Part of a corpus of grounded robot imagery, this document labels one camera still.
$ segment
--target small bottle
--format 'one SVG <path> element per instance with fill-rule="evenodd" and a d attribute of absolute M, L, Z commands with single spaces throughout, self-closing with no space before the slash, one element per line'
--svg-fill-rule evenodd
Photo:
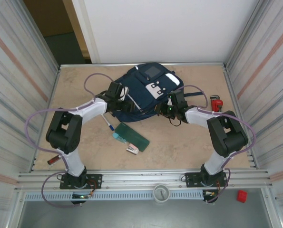
<path fill-rule="evenodd" d="M 113 133 L 113 137 L 122 143 L 127 143 L 127 141 L 124 138 L 120 137 L 117 133 Z"/>

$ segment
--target navy blue backpack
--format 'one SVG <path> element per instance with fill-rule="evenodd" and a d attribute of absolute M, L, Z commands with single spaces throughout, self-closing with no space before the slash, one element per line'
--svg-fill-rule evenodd
<path fill-rule="evenodd" d="M 112 112 L 112 115 L 121 122 L 136 122 L 157 115 L 154 111 L 155 106 L 167 102 L 168 93 L 184 85 L 174 71 L 168 70 L 159 63 L 137 65 L 115 82 L 129 88 L 126 100 L 131 99 L 135 103 L 133 112 Z M 185 96 L 201 94 L 189 93 Z"/>

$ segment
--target corrugated metal wall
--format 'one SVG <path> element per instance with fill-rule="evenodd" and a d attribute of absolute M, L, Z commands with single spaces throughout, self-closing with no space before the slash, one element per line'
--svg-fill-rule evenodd
<path fill-rule="evenodd" d="M 0 1 L 0 227 L 4 227 L 19 172 L 29 171 L 35 149 L 24 135 L 25 119 L 48 106 L 58 74 L 19 0 Z M 29 125 L 38 139 L 44 116 Z"/>
<path fill-rule="evenodd" d="M 228 73 L 242 115 L 257 133 L 258 165 L 268 169 L 283 211 L 283 0 L 265 1 L 243 43 Z"/>

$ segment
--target beige tile floor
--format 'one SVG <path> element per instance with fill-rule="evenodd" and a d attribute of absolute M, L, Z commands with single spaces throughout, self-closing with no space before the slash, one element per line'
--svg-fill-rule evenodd
<path fill-rule="evenodd" d="M 51 108 L 72 108 L 91 99 L 84 91 L 85 78 L 95 72 L 100 72 L 117 79 L 132 66 L 86 66 L 62 68 Z M 224 79 L 221 66 L 166 66 L 174 70 L 182 78 L 185 85 L 193 84 L 204 90 L 207 96 L 218 94 L 224 101 L 223 110 L 233 110 L 232 101 Z M 110 81 L 102 76 L 91 78 L 87 87 L 95 94 L 106 90 Z M 185 93 L 196 92 L 186 88 Z M 188 104 L 204 105 L 202 96 L 187 98 Z M 105 114 L 110 123 L 117 127 L 119 121 L 110 114 Z M 50 148 L 45 141 L 45 134 L 53 113 L 49 113 L 45 122 L 40 145 Z M 174 127 L 163 116 L 154 116 L 146 120 L 128 123 L 135 131 L 146 137 L 150 144 L 144 152 L 138 155 L 126 151 L 127 145 L 115 140 L 112 132 L 101 116 L 97 116 L 82 128 L 79 144 L 79 154 L 87 169 L 187 169 L 200 168 L 210 157 L 213 147 L 207 129 L 182 123 Z M 47 160 L 54 154 L 38 152 L 34 169 L 63 169 L 62 161 L 48 166 Z M 230 168 L 248 168 L 246 153 L 232 159 Z"/>

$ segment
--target purple cable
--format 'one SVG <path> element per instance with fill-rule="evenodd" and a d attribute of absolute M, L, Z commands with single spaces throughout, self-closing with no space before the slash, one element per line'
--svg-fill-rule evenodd
<path fill-rule="evenodd" d="M 219 196 L 223 193 L 223 191 L 225 191 L 226 187 L 228 186 L 228 183 L 229 183 L 229 180 L 230 180 L 230 176 L 231 176 L 231 172 L 230 172 L 230 169 L 229 169 L 229 168 L 225 168 L 225 170 L 228 170 L 228 179 L 227 179 L 227 181 L 226 181 L 225 186 L 223 187 L 223 189 L 221 190 L 221 192 L 217 194 L 217 196 L 215 196 L 214 198 L 208 200 L 207 203 L 210 203 L 210 202 L 212 202 L 213 200 L 215 200 L 217 197 L 219 197 Z"/>
<path fill-rule="evenodd" d="M 205 114 L 213 114 L 213 115 L 222 115 L 222 116 L 225 116 L 225 117 L 229 117 L 229 118 L 232 118 L 238 122 L 241 122 L 242 124 L 244 124 L 246 127 L 248 127 L 250 129 L 250 131 L 252 132 L 252 135 L 254 137 L 252 143 L 245 149 L 242 149 L 241 151 L 237 151 L 237 152 L 234 152 L 222 165 L 222 168 L 225 167 L 225 165 L 231 160 L 231 158 L 233 158 L 233 156 L 237 155 L 237 154 L 240 154 L 240 153 L 243 153 L 247 150 L 249 150 L 251 147 L 254 146 L 255 142 L 256 142 L 256 135 L 255 135 L 255 131 L 254 129 L 247 123 L 245 122 L 244 120 L 241 120 L 235 116 L 232 116 L 232 115 L 228 115 L 228 114 L 224 114 L 224 113 L 216 113 L 216 112 L 210 112 L 210 111 L 207 111 L 207 110 L 202 110 L 202 109 L 198 109 L 199 112 L 201 113 L 205 113 Z"/>
<path fill-rule="evenodd" d="M 26 135 L 27 141 L 28 141 L 34 148 L 36 148 L 36 149 L 38 149 L 38 150 L 45 151 L 45 152 L 50 152 L 50 153 L 56 153 L 56 154 L 60 155 L 61 158 L 62 158 L 62 160 L 64 161 L 64 164 L 65 164 L 66 169 L 68 169 L 68 164 L 67 164 L 65 158 L 63 157 L 62 153 L 60 153 L 60 152 L 58 152 L 58 151 L 49 150 L 49 149 L 45 149 L 45 148 L 39 147 L 38 145 L 36 145 L 36 144 L 31 140 L 30 135 L 29 135 L 29 133 L 28 133 L 28 124 L 29 124 L 29 122 L 30 122 L 30 120 L 31 120 L 32 117 L 34 117 L 35 115 L 40 114 L 40 113 L 45 113 L 45 112 L 75 112 L 75 111 L 77 111 L 77 110 L 81 110 L 81 109 L 84 109 L 84 108 L 87 108 L 87 107 L 91 106 L 91 105 L 95 102 L 96 97 L 95 97 L 95 94 L 94 94 L 93 92 L 91 92 L 90 90 L 88 90 L 88 89 L 86 88 L 86 82 L 88 81 L 88 79 L 89 79 L 90 77 L 92 77 L 92 76 L 94 76 L 94 75 L 102 75 L 102 76 L 105 76 L 105 77 L 109 78 L 111 81 L 114 81 L 111 77 L 109 77 L 109 76 L 107 76 L 107 75 L 105 75 L 105 74 L 102 74 L 102 73 L 93 73 L 93 74 L 89 75 L 89 76 L 85 79 L 84 84 L 83 84 L 83 87 L 84 87 L 84 89 L 85 89 L 87 92 L 89 92 L 90 94 L 92 94 L 92 96 L 93 96 L 93 101 L 87 103 L 87 104 L 84 105 L 84 106 L 79 107 L 78 109 L 76 109 L 76 108 L 75 108 L 75 109 L 62 109 L 62 108 L 55 108 L 55 109 L 54 109 L 54 108 L 52 108 L 52 109 L 39 110 L 39 111 L 36 111 L 35 113 L 31 114 L 31 115 L 27 118 L 27 120 L 25 121 L 24 130 L 25 130 L 25 135 Z"/>
<path fill-rule="evenodd" d="M 195 85 L 184 85 L 184 86 L 182 86 L 182 87 L 180 87 L 180 88 L 178 88 L 178 89 L 183 89 L 183 88 L 185 88 L 185 87 L 193 87 L 193 88 L 198 89 L 198 90 L 204 95 L 204 97 L 205 97 L 205 99 L 206 99 L 206 106 L 198 106 L 198 107 L 200 107 L 200 108 L 207 108 L 207 107 L 208 107 L 208 98 L 207 98 L 206 94 L 203 92 L 203 90 L 201 90 L 200 88 L 198 88 L 198 87 L 195 86 Z"/>
<path fill-rule="evenodd" d="M 44 199 L 44 201 L 45 201 L 47 204 L 49 204 L 49 205 L 51 205 L 51 206 L 53 206 L 53 207 L 56 207 L 56 208 L 74 208 L 74 207 L 80 206 L 80 204 L 74 204 L 74 205 L 57 205 L 57 204 L 53 204 L 53 203 L 49 202 L 49 201 L 45 198 L 45 196 L 44 196 L 44 186 L 45 186 L 46 182 L 47 182 L 51 177 L 53 177 L 53 176 L 55 176 L 55 175 L 57 175 L 57 174 L 61 174 L 61 173 L 65 173 L 65 172 L 64 172 L 64 171 L 56 172 L 56 173 L 54 173 L 54 174 L 51 174 L 50 176 L 48 176 L 48 177 L 45 179 L 45 181 L 44 181 L 43 184 L 42 184 L 42 188 L 41 188 L 41 195 L 42 195 L 42 198 Z"/>

